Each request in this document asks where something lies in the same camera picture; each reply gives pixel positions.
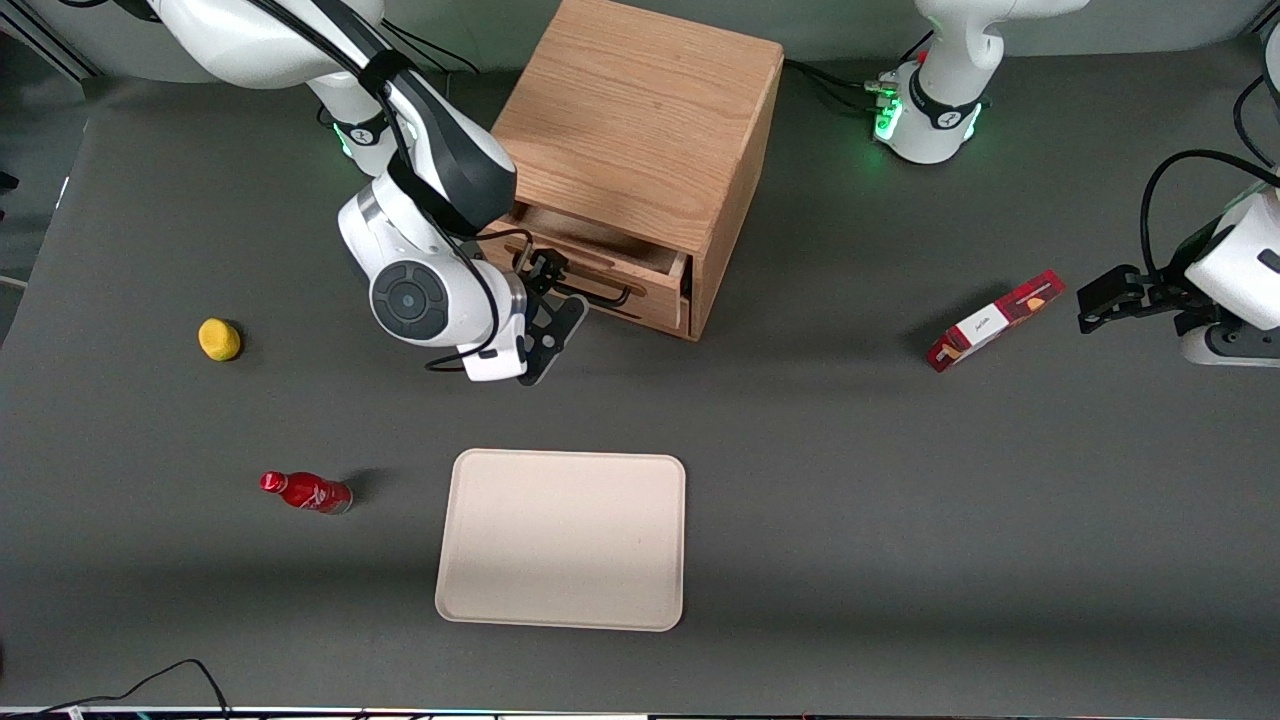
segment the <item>green led light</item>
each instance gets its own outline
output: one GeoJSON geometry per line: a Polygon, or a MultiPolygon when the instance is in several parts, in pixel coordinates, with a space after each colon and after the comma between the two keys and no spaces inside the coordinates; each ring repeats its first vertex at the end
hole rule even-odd
{"type": "Polygon", "coordinates": [[[969,129],[964,131],[964,138],[965,140],[969,140],[970,137],[973,137],[973,128],[974,128],[974,126],[978,124],[978,115],[980,115],[980,114],[982,114],[982,102],[978,102],[978,106],[973,109],[973,119],[969,120],[969,129]]]}
{"type": "Polygon", "coordinates": [[[351,147],[347,147],[347,138],[342,135],[342,131],[338,129],[338,124],[337,123],[334,123],[334,126],[333,126],[333,133],[338,136],[338,142],[342,143],[342,154],[346,155],[346,156],[348,156],[348,158],[352,158],[351,147]]]}
{"type": "Polygon", "coordinates": [[[876,137],[888,142],[893,137],[893,131],[897,129],[897,119],[902,117],[902,101],[895,99],[890,102],[888,108],[881,110],[879,117],[876,119],[876,137]]]}

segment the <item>wood grain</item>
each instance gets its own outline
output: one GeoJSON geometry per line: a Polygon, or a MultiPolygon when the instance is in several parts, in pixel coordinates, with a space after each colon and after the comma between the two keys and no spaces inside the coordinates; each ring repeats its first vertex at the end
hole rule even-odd
{"type": "Polygon", "coordinates": [[[776,42],[607,0],[563,0],[494,136],[517,199],[704,255],[776,42]]]}
{"type": "Polygon", "coordinates": [[[707,254],[694,259],[690,340],[700,338],[707,328],[712,304],[716,302],[716,295],[719,292],[724,272],[728,269],[728,259],[733,254],[733,247],[737,246],[737,236],[742,232],[746,211],[750,210],[751,200],[755,197],[755,187],[760,183],[760,173],[764,169],[764,150],[769,142],[769,128],[773,123],[773,105],[778,99],[781,70],[780,63],[778,72],[773,74],[773,83],[756,108],[756,122],[742,151],[739,152],[739,167],[727,188],[724,201],[721,204],[719,218],[716,219],[710,241],[707,243],[707,254]]]}

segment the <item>wooden box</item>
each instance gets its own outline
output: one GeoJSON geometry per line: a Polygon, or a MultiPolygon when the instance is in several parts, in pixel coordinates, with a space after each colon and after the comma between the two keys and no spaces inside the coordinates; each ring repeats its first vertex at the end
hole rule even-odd
{"type": "MultiPolygon", "coordinates": [[[[521,227],[604,310],[687,340],[707,327],[755,195],[782,47],[608,0],[563,0],[494,126],[521,227]]],[[[486,241],[511,266],[524,242],[486,241]]]]}

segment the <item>bottle cap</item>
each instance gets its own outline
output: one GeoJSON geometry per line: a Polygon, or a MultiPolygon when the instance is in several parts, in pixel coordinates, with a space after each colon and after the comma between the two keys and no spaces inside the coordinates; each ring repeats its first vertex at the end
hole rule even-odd
{"type": "Polygon", "coordinates": [[[284,473],[270,470],[262,473],[262,479],[257,484],[266,492],[284,492],[284,487],[289,484],[289,478],[284,473]]]}

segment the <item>beige tray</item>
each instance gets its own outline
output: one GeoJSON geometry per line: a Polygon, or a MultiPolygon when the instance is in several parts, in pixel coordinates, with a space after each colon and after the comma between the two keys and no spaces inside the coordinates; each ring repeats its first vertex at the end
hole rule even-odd
{"type": "Polygon", "coordinates": [[[435,609],[456,623],[669,630],[684,611],[685,468],[667,455],[468,450],[435,609]]]}

